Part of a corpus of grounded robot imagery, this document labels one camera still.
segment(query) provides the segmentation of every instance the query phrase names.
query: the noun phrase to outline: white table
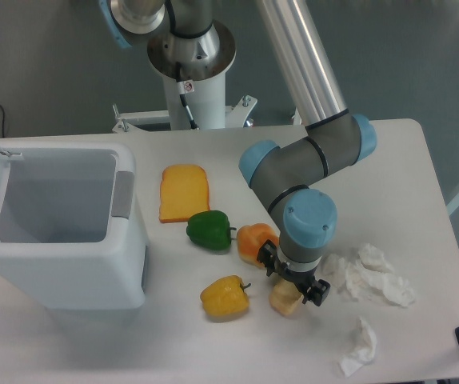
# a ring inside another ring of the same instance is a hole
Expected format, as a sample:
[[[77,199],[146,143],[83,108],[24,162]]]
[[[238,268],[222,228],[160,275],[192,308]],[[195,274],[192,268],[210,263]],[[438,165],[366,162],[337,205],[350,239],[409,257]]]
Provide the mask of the white table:
[[[190,244],[185,223],[159,223],[161,173],[179,162],[206,169],[210,205],[225,211],[233,226],[272,223],[240,175],[238,159],[259,139],[285,145],[304,136],[300,126],[54,138],[123,142],[135,153],[138,201],[151,242],[147,299],[140,310],[122,313],[50,311],[0,278],[0,382],[365,383],[459,377],[453,333],[459,326],[459,250],[423,133],[412,120],[374,125],[376,152],[317,188],[333,198],[339,212],[331,249],[344,254],[371,242],[384,250],[416,289],[413,306],[352,302],[331,292],[322,307],[309,304],[283,318],[269,307],[273,279],[243,263],[236,244],[229,254],[210,254]],[[198,296],[228,274],[252,282],[250,311],[232,322],[210,322]],[[377,333],[377,357],[344,379],[336,361],[349,349],[359,315]]]

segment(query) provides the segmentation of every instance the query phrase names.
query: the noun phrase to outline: green bell pepper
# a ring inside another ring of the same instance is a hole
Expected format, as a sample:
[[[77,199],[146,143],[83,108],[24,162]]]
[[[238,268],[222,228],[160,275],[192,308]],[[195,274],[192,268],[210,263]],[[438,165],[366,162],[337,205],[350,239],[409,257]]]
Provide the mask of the green bell pepper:
[[[227,250],[231,246],[230,220],[220,210],[207,210],[192,216],[187,223],[190,240],[209,250]]]

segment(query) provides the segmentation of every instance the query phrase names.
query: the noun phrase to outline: white tissue paper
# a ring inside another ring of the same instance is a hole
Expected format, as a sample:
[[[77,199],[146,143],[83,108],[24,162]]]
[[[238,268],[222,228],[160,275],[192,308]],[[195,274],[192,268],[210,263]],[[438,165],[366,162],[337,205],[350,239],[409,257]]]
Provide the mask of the white tissue paper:
[[[328,277],[333,288],[339,290],[345,284],[347,262],[337,254],[330,254],[322,264],[321,272]]]
[[[356,344],[339,362],[345,377],[348,378],[362,366],[370,364],[375,358],[376,349],[377,336],[370,324],[360,316],[357,322]]]
[[[375,270],[377,272],[393,273],[395,270],[384,259],[384,252],[371,244],[363,244],[357,251],[363,266],[368,270]]]
[[[409,281],[397,276],[385,260],[384,252],[370,244],[357,251],[359,258],[349,261],[337,254],[325,258],[321,272],[337,290],[345,287],[353,298],[373,302],[410,306],[416,300]]]

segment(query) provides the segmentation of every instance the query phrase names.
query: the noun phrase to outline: white trash bin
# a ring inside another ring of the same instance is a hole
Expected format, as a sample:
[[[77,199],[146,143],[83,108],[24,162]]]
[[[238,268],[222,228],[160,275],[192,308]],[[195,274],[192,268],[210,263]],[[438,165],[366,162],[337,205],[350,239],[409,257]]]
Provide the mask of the white trash bin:
[[[0,275],[49,308],[142,305],[134,177],[121,144],[0,141]]]

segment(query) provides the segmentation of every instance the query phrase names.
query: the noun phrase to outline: warning sticker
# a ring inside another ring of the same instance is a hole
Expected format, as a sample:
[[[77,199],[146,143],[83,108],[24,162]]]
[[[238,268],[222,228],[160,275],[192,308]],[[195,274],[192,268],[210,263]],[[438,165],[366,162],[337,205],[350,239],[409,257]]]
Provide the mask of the warning sticker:
[[[190,94],[194,92],[194,81],[185,80],[184,82],[178,82],[178,93],[179,94]]]

